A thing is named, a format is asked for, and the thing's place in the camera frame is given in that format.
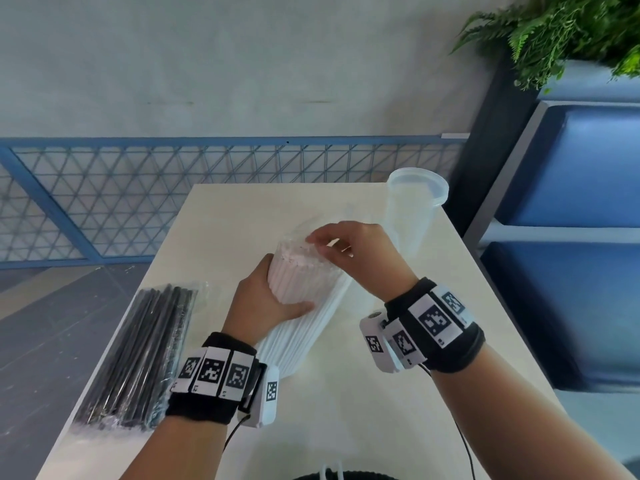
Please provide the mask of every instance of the table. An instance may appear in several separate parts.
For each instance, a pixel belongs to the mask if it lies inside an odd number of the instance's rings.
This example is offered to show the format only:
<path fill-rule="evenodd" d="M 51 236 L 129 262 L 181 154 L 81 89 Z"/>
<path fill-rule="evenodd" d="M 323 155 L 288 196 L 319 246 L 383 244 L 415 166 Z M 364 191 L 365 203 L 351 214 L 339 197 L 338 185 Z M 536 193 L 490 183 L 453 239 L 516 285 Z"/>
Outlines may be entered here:
<path fill-rule="evenodd" d="M 186 339 L 187 348 L 197 347 L 220 330 L 237 282 L 275 250 L 284 233 L 346 207 L 356 218 L 380 219 L 386 198 L 385 184 L 196 185 L 141 286 L 209 283 L 208 306 L 192 317 Z M 452 288 L 474 311 L 487 341 L 558 404 L 442 209 L 411 265 L 418 275 Z M 451 414 L 427 375 L 418 368 L 384 374 L 375 367 L 358 322 L 379 306 L 356 287 L 348 291 L 300 370 L 282 381 L 276 422 L 260 430 L 240 428 L 222 458 L 219 479 L 293 479 L 336 460 L 348 470 L 400 480 L 471 478 Z M 147 436 L 77 435 L 69 431 L 74 415 L 38 480 L 116 480 Z M 478 479 L 487 478 L 477 460 L 476 472 Z"/>

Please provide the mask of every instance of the plastic packaging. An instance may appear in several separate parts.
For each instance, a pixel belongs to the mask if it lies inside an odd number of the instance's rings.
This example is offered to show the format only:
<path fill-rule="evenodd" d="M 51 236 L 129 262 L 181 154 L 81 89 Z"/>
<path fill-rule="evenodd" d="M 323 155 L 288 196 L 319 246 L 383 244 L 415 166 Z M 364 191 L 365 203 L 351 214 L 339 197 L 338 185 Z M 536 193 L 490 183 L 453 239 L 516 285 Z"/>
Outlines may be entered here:
<path fill-rule="evenodd" d="M 133 298 L 76 424 L 153 429 L 164 417 L 182 345 L 206 284 L 141 289 Z"/>
<path fill-rule="evenodd" d="M 449 184 L 429 170 L 401 168 L 389 175 L 388 202 L 383 227 L 395 237 L 404 258 L 420 249 L 435 209 L 447 201 Z"/>
<path fill-rule="evenodd" d="M 311 313 L 274 328 L 258 344 L 258 357 L 277 365 L 280 377 L 292 375 L 334 315 L 352 279 L 305 242 L 318 220 L 309 221 L 280 241 L 269 267 L 269 288 L 281 303 L 313 301 Z"/>

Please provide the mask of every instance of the hand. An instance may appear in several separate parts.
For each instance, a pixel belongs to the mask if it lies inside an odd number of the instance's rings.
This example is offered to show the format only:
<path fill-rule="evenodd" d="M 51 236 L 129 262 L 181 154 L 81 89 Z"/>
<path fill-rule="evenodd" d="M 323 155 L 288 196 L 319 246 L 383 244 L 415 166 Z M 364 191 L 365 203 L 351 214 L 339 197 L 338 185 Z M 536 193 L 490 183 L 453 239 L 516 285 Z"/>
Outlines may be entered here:
<path fill-rule="evenodd" d="M 310 301 L 283 305 L 273 295 L 267 274 L 273 254 L 267 254 L 253 272 L 238 284 L 222 332 L 252 347 L 277 324 L 308 314 Z"/>
<path fill-rule="evenodd" d="M 331 247 L 328 244 L 339 239 Z M 378 224 L 342 221 L 316 229 L 307 238 L 322 256 L 382 301 L 405 293 L 418 282 L 400 253 Z"/>

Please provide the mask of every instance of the wristband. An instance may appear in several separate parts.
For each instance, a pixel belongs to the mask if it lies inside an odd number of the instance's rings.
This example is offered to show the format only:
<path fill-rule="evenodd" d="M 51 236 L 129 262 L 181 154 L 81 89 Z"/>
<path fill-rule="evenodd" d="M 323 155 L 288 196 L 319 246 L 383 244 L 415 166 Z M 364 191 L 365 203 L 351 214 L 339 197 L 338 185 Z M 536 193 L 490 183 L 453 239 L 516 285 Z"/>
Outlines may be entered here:
<path fill-rule="evenodd" d="M 383 335 L 409 365 L 453 373 L 466 368 L 484 344 L 484 332 L 448 288 L 421 279 L 385 304 Z"/>
<path fill-rule="evenodd" d="M 255 386 L 256 350 L 226 333 L 213 332 L 190 353 L 171 387 L 167 416 L 229 424 Z"/>

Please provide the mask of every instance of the green fern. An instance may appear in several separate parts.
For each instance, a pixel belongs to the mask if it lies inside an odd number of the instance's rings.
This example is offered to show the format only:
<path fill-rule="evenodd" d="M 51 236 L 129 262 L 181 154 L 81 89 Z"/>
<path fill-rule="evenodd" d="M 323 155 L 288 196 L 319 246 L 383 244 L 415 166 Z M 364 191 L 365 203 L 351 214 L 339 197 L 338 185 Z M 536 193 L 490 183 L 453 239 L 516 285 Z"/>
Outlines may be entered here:
<path fill-rule="evenodd" d="M 494 13 L 476 12 L 452 52 L 471 41 L 507 44 L 516 85 L 542 88 L 564 61 L 603 63 L 612 76 L 640 75 L 640 0 L 529 0 Z"/>

